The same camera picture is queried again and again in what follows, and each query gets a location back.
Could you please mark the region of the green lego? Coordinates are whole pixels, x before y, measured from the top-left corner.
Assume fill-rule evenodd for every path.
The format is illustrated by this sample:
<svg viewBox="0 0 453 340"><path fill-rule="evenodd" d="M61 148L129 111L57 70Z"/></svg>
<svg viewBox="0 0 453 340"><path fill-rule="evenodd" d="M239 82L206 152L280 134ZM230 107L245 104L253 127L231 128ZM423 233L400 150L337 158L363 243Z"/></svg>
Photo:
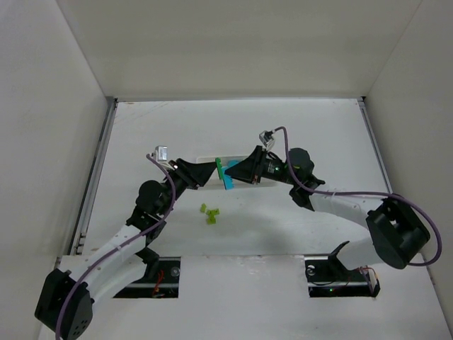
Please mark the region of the green lego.
<svg viewBox="0 0 453 340"><path fill-rule="evenodd" d="M218 173L218 176L219 176L219 180L223 181L226 167L225 167L225 165L223 165L222 159L220 157L216 157L215 158L215 163L216 163L216 166L217 166L217 173Z"/></svg>

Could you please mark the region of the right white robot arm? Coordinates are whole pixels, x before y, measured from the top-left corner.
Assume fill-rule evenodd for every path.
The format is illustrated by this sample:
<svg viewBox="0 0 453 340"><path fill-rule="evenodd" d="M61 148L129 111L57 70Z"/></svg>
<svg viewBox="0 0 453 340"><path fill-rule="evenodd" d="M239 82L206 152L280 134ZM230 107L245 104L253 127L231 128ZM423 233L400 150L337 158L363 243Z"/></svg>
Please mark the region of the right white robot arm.
<svg viewBox="0 0 453 340"><path fill-rule="evenodd" d="M428 229L409 204L395 198L339 195L316 178L313 170L314 163L304 149L291 149L283 161L257 146L225 174L250 184L260 183L261 179L289 184L289 194L299 207L364 227L369 232L367 238L343 242L333 252L348 270L377 263L404 269L430 240Z"/></svg>

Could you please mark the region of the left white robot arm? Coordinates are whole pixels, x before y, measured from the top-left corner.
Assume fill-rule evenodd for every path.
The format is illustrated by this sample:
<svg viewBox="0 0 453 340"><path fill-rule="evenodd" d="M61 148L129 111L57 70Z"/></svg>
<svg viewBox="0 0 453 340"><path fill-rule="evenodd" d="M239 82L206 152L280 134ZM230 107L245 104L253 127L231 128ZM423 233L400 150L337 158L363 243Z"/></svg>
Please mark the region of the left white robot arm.
<svg viewBox="0 0 453 340"><path fill-rule="evenodd" d="M203 187L216 171L215 162L193 164L182 159L164 167L162 182L145 181L131 216L119 231L77 267L56 268L43 284L35 318L56 339L78 339L88 328L95 308L128 284L156 268L159 255L149 248L166 225L166 218L185 190Z"/></svg>

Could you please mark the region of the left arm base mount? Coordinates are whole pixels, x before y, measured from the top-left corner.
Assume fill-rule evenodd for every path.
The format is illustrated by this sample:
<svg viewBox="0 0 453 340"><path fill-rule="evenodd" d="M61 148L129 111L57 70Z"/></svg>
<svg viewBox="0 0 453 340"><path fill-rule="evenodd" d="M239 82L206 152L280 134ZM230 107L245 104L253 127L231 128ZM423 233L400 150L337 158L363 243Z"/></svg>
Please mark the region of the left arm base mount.
<svg viewBox="0 0 453 340"><path fill-rule="evenodd" d="M115 299L174 299L179 296L181 257L160 257L144 276L123 288Z"/></svg>

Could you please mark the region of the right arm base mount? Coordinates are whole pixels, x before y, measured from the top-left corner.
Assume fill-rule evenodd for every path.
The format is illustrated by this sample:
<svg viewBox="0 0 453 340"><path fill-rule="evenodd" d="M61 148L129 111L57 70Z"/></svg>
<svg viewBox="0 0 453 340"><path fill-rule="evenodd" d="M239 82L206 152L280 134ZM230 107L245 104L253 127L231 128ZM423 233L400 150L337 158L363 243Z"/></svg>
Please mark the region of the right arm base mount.
<svg viewBox="0 0 453 340"><path fill-rule="evenodd" d="M376 271L369 266L347 269L338 254L348 244L343 242L328 254L304 257L307 289L311 298L376 298L381 285Z"/></svg>

